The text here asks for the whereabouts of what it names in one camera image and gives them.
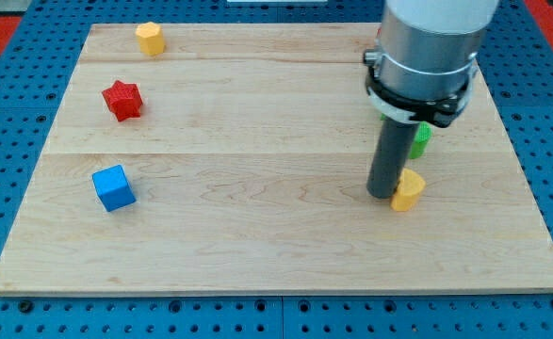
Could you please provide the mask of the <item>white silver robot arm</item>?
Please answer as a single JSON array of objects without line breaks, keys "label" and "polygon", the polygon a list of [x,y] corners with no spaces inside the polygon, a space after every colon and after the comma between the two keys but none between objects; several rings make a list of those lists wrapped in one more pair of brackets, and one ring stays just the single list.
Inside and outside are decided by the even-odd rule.
[{"label": "white silver robot arm", "polygon": [[364,62],[398,96],[441,100],[466,82],[497,0],[386,0]]}]

